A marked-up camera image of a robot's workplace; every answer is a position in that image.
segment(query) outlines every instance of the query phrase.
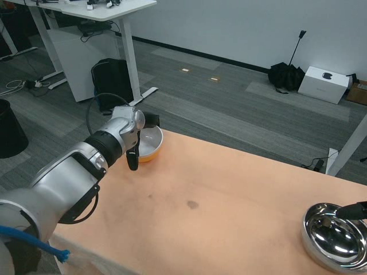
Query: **dark stain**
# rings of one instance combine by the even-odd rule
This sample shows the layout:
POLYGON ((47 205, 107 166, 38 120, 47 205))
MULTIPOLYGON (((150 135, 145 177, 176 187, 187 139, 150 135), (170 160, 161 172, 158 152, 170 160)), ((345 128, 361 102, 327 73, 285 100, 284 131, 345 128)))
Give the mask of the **dark stain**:
POLYGON ((191 209, 196 209, 199 207, 199 204, 195 201, 188 201, 188 206, 191 208, 191 209))

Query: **blue cable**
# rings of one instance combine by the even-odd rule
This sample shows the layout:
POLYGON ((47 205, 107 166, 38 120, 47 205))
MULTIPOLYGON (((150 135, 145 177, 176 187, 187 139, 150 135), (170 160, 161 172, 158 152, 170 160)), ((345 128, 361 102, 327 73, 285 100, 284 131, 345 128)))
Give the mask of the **blue cable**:
POLYGON ((43 251, 46 251, 47 253, 56 256, 56 258, 60 261, 60 262, 65 262, 70 255, 70 251, 69 250, 58 250, 50 245, 48 245, 47 243, 41 242, 39 239, 37 239, 36 237, 28 234, 28 233, 24 233, 23 231, 14 229, 12 227, 7 227, 7 226, 1 226, 0 225, 0 234, 15 238, 15 239, 20 239, 21 241, 25 241, 27 243, 29 243, 30 245, 36 246, 40 249, 42 249, 43 251))

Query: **white box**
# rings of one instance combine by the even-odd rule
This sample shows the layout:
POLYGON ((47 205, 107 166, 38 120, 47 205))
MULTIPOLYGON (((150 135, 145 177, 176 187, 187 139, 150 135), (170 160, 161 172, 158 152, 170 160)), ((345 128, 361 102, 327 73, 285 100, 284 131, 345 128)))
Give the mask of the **white box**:
POLYGON ((347 76, 309 67, 298 93, 338 104, 348 88, 348 83, 347 76))

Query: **black trash can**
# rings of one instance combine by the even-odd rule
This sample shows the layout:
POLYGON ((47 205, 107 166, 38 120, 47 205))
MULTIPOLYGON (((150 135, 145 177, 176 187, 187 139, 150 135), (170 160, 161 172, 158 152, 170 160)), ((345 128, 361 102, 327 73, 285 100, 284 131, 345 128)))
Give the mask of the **black trash can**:
POLYGON ((18 155, 28 139, 7 100, 0 99, 0 159, 18 155))

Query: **metal bowl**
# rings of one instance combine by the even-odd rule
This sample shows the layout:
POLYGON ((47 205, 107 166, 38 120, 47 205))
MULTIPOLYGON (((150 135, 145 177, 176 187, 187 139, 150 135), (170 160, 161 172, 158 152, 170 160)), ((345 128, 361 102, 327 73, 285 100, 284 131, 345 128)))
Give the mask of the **metal bowl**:
POLYGON ((318 264, 337 273, 367 272, 367 226, 359 221, 339 219, 340 206, 314 205, 303 217, 302 240, 318 264))
POLYGON ((161 149, 163 132, 158 127, 142 129, 140 132, 139 162, 149 162, 161 149))

